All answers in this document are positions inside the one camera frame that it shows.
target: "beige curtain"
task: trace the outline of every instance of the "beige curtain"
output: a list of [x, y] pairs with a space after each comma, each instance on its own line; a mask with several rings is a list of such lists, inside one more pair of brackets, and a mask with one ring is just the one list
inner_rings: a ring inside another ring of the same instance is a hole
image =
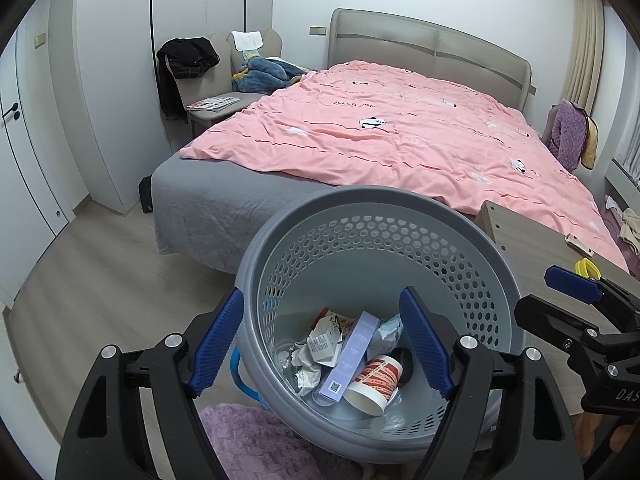
[[602, 66], [604, 10], [602, 0], [574, 0], [574, 7], [574, 39], [562, 98], [590, 114]]

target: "laminate floor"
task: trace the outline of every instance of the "laminate floor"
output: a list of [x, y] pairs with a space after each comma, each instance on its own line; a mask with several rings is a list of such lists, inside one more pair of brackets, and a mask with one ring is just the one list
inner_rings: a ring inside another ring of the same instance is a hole
[[[103, 346], [132, 351], [183, 332], [233, 283], [233, 276], [186, 256], [161, 256], [153, 217], [138, 206], [121, 216], [91, 202], [40, 259], [8, 317], [23, 377], [54, 435], [60, 440]], [[220, 402], [251, 404], [227, 363], [196, 405]], [[150, 394], [143, 395], [143, 407], [158, 473], [172, 478]]]

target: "blue handle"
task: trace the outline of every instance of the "blue handle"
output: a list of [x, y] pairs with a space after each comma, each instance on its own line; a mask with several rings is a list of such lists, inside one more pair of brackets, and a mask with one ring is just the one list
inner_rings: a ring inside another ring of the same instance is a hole
[[598, 283], [558, 266], [546, 270], [545, 283], [546, 286], [587, 304], [597, 303], [603, 297]]
[[229, 369], [231, 370], [231, 376], [234, 379], [234, 383], [242, 393], [251, 397], [253, 400], [262, 402], [262, 397], [260, 396], [260, 394], [255, 390], [252, 390], [242, 382], [242, 377], [240, 377], [240, 373], [238, 372], [239, 366], [240, 366], [240, 351], [238, 350], [238, 346], [236, 346], [234, 348], [234, 351], [231, 354], [231, 359], [229, 361]]
[[189, 386], [196, 397], [216, 380], [243, 314], [244, 296], [235, 288], [225, 303], [216, 309], [213, 323], [193, 353], [193, 372]]
[[412, 294], [410, 288], [405, 288], [400, 293], [400, 318], [411, 347], [420, 361], [429, 386], [438, 390], [444, 399], [448, 399], [454, 388], [449, 373], [449, 355], [423, 309], [426, 307]]

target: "gray headboard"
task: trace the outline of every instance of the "gray headboard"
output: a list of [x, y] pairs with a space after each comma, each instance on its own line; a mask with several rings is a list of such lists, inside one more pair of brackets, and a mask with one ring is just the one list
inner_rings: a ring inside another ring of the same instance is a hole
[[335, 9], [328, 66], [355, 59], [460, 83], [518, 110], [531, 82], [527, 60], [459, 30], [394, 14]]

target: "black door handle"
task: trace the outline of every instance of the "black door handle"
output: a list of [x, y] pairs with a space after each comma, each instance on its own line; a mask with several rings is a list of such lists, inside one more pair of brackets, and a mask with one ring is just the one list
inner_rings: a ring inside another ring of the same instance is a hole
[[4, 119], [5, 117], [7, 117], [7, 115], [11, 112], [15, 112], [14, 114], [14, 119], [18, 119], [20, 117], [20, 112], [17, 112], [16, 110], [18, 109], [18, 103], [14, 103], [11, 108], [9, 108], [4, 114], [2, 114], [2, 118]]

